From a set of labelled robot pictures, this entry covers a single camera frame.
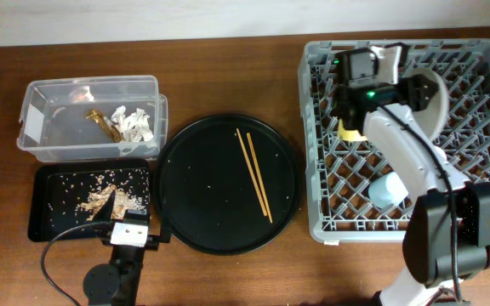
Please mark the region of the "white tissue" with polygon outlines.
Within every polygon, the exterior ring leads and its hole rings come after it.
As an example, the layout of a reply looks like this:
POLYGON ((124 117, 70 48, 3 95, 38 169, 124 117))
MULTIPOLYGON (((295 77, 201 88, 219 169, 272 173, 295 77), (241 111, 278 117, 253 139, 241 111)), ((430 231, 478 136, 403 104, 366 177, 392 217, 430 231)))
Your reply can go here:
POLYGON ((150 116, 145 110, 137 108, 135 112, 126 115, 124 105, 117 107, 111 115, 111 121, 117 131, 122 135, 122 140, 126 142, 151 141, 154 134, 151 131, 148 119, 150 116))

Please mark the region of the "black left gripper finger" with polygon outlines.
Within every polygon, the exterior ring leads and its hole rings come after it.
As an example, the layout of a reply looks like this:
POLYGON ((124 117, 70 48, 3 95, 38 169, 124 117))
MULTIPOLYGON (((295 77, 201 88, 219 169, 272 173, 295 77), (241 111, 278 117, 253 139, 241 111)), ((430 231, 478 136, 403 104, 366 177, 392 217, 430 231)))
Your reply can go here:
POLYGON ((85 204, 85 209, 91 214, 87 221, 110 221, 116 199, 116 191, 111 190, 108 196, 103 199, 97 199, 85 204))
POLYGON ((160 204, 161 229, 159 241, 169 243, 172 237, 172 225, 170 222, 170 209, 168 208, 167 199, 163 198, 160 204))

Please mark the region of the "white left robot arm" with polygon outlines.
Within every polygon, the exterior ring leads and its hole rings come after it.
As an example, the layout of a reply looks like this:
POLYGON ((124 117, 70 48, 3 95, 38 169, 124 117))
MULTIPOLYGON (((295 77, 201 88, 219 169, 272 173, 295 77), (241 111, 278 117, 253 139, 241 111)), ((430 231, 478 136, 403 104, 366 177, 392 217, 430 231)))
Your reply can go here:
POLYGON ((158 235, 149 233, 150 214, 127 210, 121 219, 113 219, 116 192, 112 191, 92 225, 100 233, 103 245, 112 248, 108 263, 94 266, 83 279, 83 291, 89 305, 134 305, 140 284, 145 253, 156 251, 171 240, 167 216, 162 217, 158 235))

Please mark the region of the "yellow bowl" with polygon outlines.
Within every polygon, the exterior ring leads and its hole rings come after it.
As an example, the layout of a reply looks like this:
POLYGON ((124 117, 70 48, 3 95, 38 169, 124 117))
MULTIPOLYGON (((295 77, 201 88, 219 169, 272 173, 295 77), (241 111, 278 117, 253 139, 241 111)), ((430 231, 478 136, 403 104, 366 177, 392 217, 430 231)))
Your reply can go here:
POLYGON ((339 119, 337 136, 347 142, 367 141, 365 136, 362 136, 358 130, 347 130, 344 127, 344 121, 339 119))

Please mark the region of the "gold snack wrapper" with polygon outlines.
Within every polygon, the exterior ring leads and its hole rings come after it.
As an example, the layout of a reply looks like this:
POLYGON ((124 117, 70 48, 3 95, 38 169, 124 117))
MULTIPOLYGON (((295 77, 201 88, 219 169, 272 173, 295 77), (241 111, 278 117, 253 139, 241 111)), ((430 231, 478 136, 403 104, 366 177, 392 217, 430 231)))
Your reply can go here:
POLYGON ((122 135, 117 130, 116 126, 100 110, 97 109, 88 110, 86 118, 91 119, 96 124, 98 124, 102 128, 104 133, 111 139, 112 142, 119 143, 122 141, 122 135))

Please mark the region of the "grey plate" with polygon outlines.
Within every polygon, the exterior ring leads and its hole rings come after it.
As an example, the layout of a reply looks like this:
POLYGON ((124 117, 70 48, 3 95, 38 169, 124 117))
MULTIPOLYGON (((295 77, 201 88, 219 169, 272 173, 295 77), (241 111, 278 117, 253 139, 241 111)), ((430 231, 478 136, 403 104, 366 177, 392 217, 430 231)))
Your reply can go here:
POLYGON ((430 141, 434 141, 442 132, 448 119, 449 94, 445 80, 428 68, 418 68, 411 72, 411 76, 421 75, 438 86, 437 92, 430 99, 424 110, 413 111, 415 121, 421 127, 430 141))

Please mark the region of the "light blue cup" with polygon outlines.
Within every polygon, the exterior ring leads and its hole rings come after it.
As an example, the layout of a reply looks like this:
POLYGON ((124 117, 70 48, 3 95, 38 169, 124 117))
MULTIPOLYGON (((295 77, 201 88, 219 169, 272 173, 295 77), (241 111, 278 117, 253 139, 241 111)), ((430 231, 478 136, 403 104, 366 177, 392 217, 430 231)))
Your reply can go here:
POLYGON ((367 193, 371 202, 380 209, 398 205, 408 196, 407 188, 394 172, 387 173, 373 181, 367 193))

